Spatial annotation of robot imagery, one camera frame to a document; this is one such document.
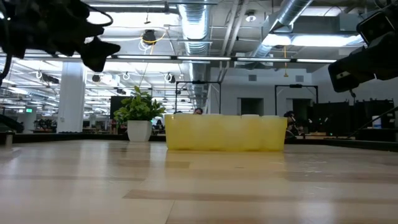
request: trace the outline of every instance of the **green leaves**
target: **green leaves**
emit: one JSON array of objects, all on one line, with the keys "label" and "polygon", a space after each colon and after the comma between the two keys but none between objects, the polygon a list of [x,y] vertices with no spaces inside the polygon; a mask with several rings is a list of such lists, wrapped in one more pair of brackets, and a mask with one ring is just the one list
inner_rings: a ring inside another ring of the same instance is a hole
[{"label": "green leaves", "polygon": [[165,112],[161,103],[156,100],[152,102],[152,97],[148,92],[141,92],[138,86],[134,89],[135,96],[123,99],[121,103],[124,106],[113,113],[118,126],[127,121],[150,121],[156,116],[162,116]]}]

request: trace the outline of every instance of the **yellow container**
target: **yellow container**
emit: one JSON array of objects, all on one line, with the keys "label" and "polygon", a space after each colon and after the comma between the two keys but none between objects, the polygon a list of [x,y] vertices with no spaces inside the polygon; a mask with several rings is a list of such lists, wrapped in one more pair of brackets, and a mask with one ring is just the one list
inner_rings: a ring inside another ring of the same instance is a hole
[{"label": "yellow container", "polygon": [[220,114],[166,115],[169,150],[281,151],[287,119]]},{"label": "yellow container", "polygon": [[262,151],[282,151],[285,143],[287,118],[279,116],[263,116],[262,120]]}]

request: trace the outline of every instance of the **potted plant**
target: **potted plant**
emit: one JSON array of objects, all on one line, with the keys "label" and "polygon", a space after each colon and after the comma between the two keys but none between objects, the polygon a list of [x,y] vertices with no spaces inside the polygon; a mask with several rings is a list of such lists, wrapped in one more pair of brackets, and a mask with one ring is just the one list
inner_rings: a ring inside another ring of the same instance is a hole
[{"label": "potted plant", "polygon": [[163,116],[165,108],[156,100],[152,102],[148,92],[141,92],[138,86],[134,89],[134,96],[123,99],[121,103],[124,106],[113,113],[114,119],[118,126],[127,123],[130,141],[148,141],[152,132],[151,120]]}]

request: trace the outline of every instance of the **white plant pot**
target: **white plant pot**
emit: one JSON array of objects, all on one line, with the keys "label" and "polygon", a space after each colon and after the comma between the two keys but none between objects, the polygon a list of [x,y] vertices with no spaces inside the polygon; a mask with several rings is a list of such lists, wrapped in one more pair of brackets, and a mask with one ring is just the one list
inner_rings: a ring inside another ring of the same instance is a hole
[{"label": "white plant pot", "polygon": [[152,123],[150,121],[128,121],[127,135],[130,141],[145,142],[150,138]]}]

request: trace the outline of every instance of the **wooden table surface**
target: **wooden table surface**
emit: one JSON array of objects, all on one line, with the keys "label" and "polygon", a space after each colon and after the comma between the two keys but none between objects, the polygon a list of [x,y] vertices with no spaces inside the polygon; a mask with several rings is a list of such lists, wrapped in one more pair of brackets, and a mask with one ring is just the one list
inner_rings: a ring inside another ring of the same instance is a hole
[{"label": "wooden table surface", "polygon": [[1,224],[398,223],[398,154],[167,152],[127,141],[15,144]]}]

